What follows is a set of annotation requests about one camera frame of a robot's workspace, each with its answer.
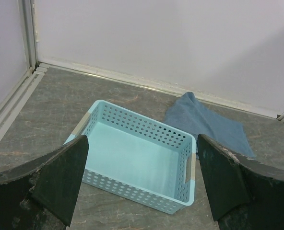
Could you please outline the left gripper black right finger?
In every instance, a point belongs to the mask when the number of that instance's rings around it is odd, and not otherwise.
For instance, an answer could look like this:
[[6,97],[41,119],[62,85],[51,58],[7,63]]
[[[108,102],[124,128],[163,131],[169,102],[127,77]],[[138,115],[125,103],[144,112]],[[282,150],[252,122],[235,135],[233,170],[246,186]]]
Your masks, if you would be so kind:
[[284,170],[199,135],[198,155],[213,220],[222,230],[284,230]]

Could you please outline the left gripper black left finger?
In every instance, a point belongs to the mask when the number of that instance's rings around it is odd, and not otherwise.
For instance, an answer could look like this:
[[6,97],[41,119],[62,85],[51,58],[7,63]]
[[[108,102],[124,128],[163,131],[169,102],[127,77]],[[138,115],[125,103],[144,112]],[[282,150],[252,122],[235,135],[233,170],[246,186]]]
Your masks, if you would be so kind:
[[71,225],[89,150],[85,135],[0,172],[0,230],[64,230]]

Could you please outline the light blue plastic basket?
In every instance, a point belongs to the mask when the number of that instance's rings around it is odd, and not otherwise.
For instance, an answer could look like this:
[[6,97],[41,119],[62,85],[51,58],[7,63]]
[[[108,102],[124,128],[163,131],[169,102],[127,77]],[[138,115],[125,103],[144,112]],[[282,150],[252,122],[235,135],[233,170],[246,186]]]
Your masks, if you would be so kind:
[[196,140],[113,103],[97,100],[68,136],[85,135],[82,182],[174,214],[195,196]]

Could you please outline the blue folded cloth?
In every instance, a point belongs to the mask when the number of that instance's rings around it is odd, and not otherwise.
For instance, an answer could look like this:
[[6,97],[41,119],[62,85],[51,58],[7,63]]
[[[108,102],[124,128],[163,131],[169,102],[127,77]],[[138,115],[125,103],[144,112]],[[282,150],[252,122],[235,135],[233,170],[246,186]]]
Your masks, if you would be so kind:
[[209,110],[192,92],[183,94],[168,108],[164,123],[187,132],[194,138],[205,134],[238,153],[255,157],[243,125]]

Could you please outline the aluminium frame post left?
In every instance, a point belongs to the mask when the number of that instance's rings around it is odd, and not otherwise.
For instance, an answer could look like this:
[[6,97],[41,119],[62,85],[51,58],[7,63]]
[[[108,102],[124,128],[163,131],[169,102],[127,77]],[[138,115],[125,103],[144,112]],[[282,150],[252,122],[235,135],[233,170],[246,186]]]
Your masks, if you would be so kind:
[[28,68],[34,72],[39,65],[36,50],[36,23],[35,23],[35,1],[18,0],[18,7],[22,26],[25,59]]

